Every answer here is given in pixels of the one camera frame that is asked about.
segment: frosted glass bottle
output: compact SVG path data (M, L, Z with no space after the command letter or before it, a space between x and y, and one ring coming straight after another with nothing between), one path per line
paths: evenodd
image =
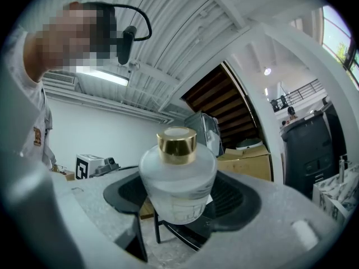
M196 132L171 127L157 134L158 144L142 156L140 176L158 215L188 224L204 211L217 172L217 160Z

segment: air conditioner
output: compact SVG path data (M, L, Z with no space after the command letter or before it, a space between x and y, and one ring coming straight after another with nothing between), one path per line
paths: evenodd
M72 76L70 73L65 73L62 71L49 71L44 74L43 84L45 86L53 86L66 90L75 90L75 76Z

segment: wooden staircase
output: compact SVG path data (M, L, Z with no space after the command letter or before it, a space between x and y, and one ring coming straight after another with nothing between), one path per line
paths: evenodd
M182 98L194 112L201 110L218 120L225 148L235 149L236 144L246 138L259 137L259 130L251 114L253 110L249 111L245 97L221 65L208 73Z

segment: white shirt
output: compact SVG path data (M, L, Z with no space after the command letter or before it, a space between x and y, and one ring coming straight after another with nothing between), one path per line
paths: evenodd
M44 145L48 143L48 137L45 140L45 100L43 94L43 83L34 82L26 73L24 66L24 44L27 32L22 28L16 28L7 38L3 54L6 65L11 77L37 109L40 114L27 135L25 144L22 148L22 154L32 160L41 160L44 164L51 168L49 158L44 154Z

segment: ceiling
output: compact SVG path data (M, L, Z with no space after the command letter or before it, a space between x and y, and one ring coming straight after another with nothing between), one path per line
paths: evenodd
M141 8L148 15L152 37L143 42L134 42L130 62L134 67L119 66L116 58L107 61L104 69L128 77L127 87L111 82L76 74L76 91L91 97L99 97L116 104L126 105L135 113L156 113L161 117L183 119L192 111L186 106L168 104L161 112L168 96L178 90L206 61L216 55L241 33L250 29L256 15L281 18L287 23L320 41L319 13L306 12L299 16L288 13L310 0L35 0L24 12L20 24L29 31L40 30L49 18L66 3L72 1L104 1L127 3ZM128 25L137 27L137 35L147 34L146 23L132 10L116 9L117 29ZM261 84L265 67L292 71L303 64L288 49L266 35L258 36L245 49L238 52L244 72ZM50 95L64 98L58 90ZM66 99L71 97L66 92Z

